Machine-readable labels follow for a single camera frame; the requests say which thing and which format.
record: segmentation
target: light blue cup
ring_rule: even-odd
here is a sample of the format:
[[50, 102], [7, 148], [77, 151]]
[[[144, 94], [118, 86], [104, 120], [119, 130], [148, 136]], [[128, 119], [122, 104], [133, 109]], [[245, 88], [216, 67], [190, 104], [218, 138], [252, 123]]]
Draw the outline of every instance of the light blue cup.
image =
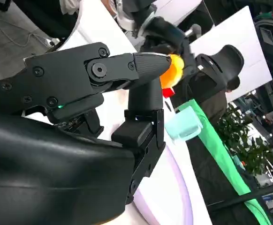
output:
[[165, 128], [172, 140], [187, 141], [200, 134], [203, 126], [193, 108], [189, 106], [168, 121]]

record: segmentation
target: green tape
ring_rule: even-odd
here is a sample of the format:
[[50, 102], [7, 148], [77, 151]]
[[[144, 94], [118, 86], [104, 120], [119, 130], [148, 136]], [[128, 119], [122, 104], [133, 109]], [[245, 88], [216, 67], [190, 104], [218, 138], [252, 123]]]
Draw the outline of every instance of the green tape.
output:
[[[205, 147], [208, 149], [214, 160], [217, 162], [220, 169], [223, 171], [223, 173], [229, 180], [230, 184], [234, 187], [234, 189], [239, 195], [251, 192], [250, 188], [246, 185], [246, 183], [240, 176], [239, 172], [237, 171], [232, 158], [230, 157], [227, 150], [223, 146], [222, 141], [219, 138], [218, 134], [216, 133], [215, 129], [210, 124], [205, 113], [202, 111], [202, 109], [199, 107], [196, 101], [191, 100], [179, 106], [178, 109], [181, 111], [188, 106], [191, 106], [194, 109], [195, 113], [197, 114], [203, 125], [203, 129], [199, 134], [199, 138], [201, 139]], [[256, 199], [247, 201], [245, 205], [254, 214], [259, 224], [261, 225], [271, 224], [264, 209], [260, 206]]]

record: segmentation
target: black screw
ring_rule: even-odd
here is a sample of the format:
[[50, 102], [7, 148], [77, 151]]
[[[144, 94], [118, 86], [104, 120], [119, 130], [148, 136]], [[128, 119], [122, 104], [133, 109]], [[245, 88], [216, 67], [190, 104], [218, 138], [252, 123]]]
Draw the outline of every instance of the black screw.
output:
[[99, 55], [102, 57], [107, 56], [107, 50], [105, 48], [100, 48], [99, 49]]
[[54, 97], [49, 97], [47, 98], [47, 105], [50, 106], [50, 107], [55, 107], [57, 106], [57, 99], [54, 98]]
[[130, 185], [130, 193], [134, 193], [137, 189], [137, 182], [135, 180], [132, 180]]
[[106, 73], [107, 73], [107, 68], [102, 63], [95, 63], [91, 67], [91, 69], [92, 69], [93, 74], [98, 78], [104, 77], [106, 75]]
[[44, 70], [41, 67], [34, 67], [32, 69], [32, 72], [36, 77], [41, 77], [42, 75], [44, 75]]
[[134, 65], [132, 62], [130, 62], [130, 63], [128, 64], [128, 68], [129, 68], [130, 70], [134, 70], [134, 69], [135, 69], [135, 65]]
[[9, 91], [13, 88], [13, 86], [10, 83], [3, 83], [1, 88], [5, 91]]
[[22, 102], [25, 103], [25, 104], [30, 103], [30, 102], [32, 102], [32, 97], [29, 96], [29, 95], [28, 96], [24, 96], [22, 98]]

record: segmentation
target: floor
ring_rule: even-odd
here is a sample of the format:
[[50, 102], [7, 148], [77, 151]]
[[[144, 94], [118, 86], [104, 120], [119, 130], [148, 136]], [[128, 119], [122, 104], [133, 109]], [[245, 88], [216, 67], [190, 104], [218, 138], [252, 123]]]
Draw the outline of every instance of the floor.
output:
[[[0, 11], [0, 19], [13, 23], [42, 37], [47, 37], [14, 3], [11, 4], [7, 12], [4, 13]], [[29, 34], [27, 31], [4, 22], [0, 22], [0, 27], [15, 42], [21, 45], [26, 43]], [[33, 54], [43, 54], [47, 50], [48, 48], [34, 37], [30, 38], [26, 47], [18, 47], [0, 31], [0, 79], [13, 76], [24, 68], [23, 58], [27, 58]]]

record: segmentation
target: yellow ball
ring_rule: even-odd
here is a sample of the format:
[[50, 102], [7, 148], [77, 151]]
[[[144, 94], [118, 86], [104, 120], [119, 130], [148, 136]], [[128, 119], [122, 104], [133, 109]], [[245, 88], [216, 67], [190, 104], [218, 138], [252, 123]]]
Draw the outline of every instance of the yellow ball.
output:
[[170, 68], [160, 76], [161, 88], [172, 88], [175, 86], [182, 77], [182, 70], [184, 68], [183, 59], [179, 55], [171, 54], [171, 65]]

